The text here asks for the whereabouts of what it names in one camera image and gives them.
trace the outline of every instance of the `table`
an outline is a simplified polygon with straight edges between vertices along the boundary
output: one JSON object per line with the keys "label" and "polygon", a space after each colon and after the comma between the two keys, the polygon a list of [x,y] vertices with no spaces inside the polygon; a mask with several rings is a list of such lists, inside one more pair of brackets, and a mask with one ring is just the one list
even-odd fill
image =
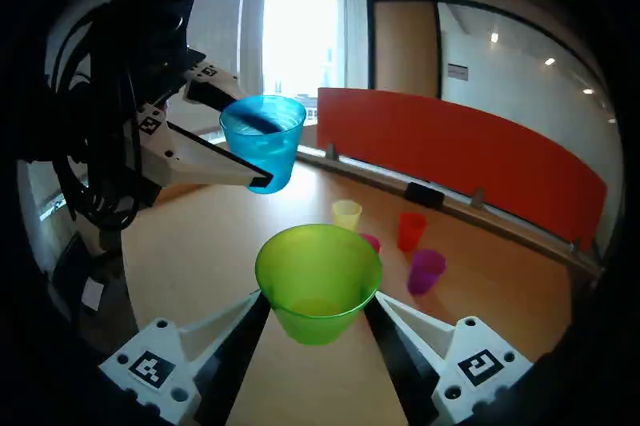
{"label": "table", "polygon": [[[296,163],[289,185],[275,194],[214,185],[139,214],[122,233],[138,326],[155,317],[188,324],[254,291],[254,260],[265,241],[291,226],[330,222],[330,204],[340,198],[362,204],[360,231],[382,243],[384,293],[451,324],[478,316],[532,361],[569,324],[565,266],[444,213]],[[426,215],[421,247],[448,260],[446,274],[421,298],[406,291],[411,255],[395,247],[404,211]],[[295,343],[270,314],[228,421],[265,423],[406,424],[363,314],[325,347]]]}

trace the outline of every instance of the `blue cup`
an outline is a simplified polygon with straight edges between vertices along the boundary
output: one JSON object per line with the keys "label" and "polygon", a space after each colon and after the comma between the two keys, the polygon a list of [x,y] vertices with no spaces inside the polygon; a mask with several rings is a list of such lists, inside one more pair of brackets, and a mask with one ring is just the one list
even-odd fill
{"label": "blue cup", "polygon": [[231,153],[274,175],[266,188],[254,193],[280,191],[291,178],[306,109],[290,98],[255,96],[227,106],[220,126]]}

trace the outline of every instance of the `sign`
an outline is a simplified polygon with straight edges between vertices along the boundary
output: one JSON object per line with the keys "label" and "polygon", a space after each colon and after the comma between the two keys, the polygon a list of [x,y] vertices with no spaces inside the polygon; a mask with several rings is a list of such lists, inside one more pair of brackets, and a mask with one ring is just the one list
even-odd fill
{"label": "sign", "polygon": [[446,68],[447,76],[449,76],[449,78],[463,80],[464,82],[469,81],[469,68],[467,68],[466,66],[454,65],[453,63],[449,63]]}

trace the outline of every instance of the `window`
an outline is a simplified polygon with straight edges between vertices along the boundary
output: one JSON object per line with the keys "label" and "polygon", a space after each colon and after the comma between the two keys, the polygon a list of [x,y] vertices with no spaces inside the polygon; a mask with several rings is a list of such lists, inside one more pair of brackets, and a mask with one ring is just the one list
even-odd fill
{"label": "window", "polygon": [[318,88],[345,83],[345,0],[265,0],[264,94],[301,102],[317,117]]}

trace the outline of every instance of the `green cup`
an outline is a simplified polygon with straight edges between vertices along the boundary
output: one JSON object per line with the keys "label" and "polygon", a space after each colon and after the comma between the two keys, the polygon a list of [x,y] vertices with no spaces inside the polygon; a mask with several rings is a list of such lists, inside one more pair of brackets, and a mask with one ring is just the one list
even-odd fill
{"label": "green cup", "polygon": [[265,243],[255,276],[291,338],[329,344],[378,291],[382,264],[357,233],[333,225],[303,225]]}

